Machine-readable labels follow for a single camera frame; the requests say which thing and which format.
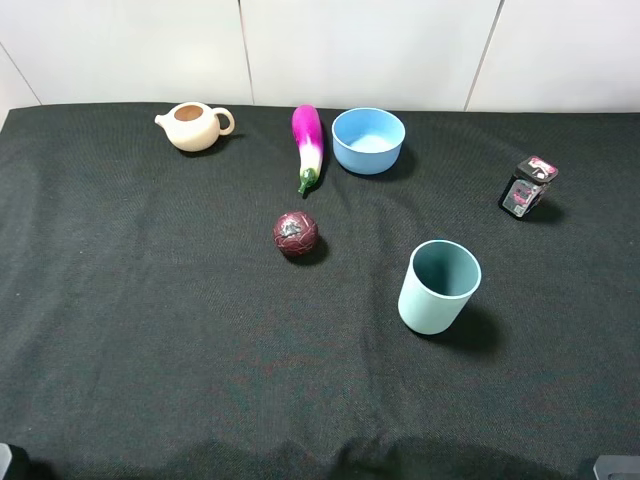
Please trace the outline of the beige ceramic teapot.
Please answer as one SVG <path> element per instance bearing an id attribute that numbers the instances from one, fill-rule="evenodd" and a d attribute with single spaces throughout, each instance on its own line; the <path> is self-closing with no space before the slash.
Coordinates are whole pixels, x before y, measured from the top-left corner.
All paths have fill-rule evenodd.
<path id="1" fill-rule="evenodd" d="M 200 102 L 178 104 L 168 113 L 156 115 L 154 123 L 163 129 L 174 147 L 184 152 L 206 150 L 235 129 L 235 119 L 229 110 Z"/>

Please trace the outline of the dark red round fruit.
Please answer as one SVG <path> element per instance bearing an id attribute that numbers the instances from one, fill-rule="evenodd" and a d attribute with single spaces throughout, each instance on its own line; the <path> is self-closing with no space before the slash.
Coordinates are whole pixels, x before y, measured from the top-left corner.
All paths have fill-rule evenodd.
<path id="1" fill-rule="evenodd" d="M 310 253 L 319 238 L 317 222 L 307 213 L 294 211 L 278 218 L 272 230 L 276 248 L 287 257 Z"/>

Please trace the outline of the purple toy eggplant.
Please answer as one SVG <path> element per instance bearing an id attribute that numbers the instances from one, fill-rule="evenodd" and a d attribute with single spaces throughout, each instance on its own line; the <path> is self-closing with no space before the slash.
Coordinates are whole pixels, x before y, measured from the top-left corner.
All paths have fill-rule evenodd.
<path id="1" fill-rule="evenodd" d="M 324 159 L 323 130 L 318 111 L 311 105 L 297 107 L 291 126 L 300 156 L 298 192 L 304 195 L 319 180 Z"/>

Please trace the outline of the blue plastic bowl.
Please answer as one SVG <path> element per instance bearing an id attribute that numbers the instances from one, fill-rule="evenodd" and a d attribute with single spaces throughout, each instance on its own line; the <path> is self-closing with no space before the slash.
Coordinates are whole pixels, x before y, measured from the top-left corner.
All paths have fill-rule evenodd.
<path id="1" fill-rule="evenodd" d="M 403 122 L 378 108 L 354 108 L 332 123 L 333 153 L 351 173 L 377 175 L 397 161 L 406 136 Z"/>

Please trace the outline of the light teal plastic cup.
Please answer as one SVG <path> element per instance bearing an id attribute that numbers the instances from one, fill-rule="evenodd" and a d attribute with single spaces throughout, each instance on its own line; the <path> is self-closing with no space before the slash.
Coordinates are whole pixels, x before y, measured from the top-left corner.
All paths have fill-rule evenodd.
<path id="1" fill-rule="evenodd" d="M 411 253 L 398 298 L 405 325 L 422 335 L 447 330 L 479 288 L 482 270 L 464 246 L 430 240 Z"/>

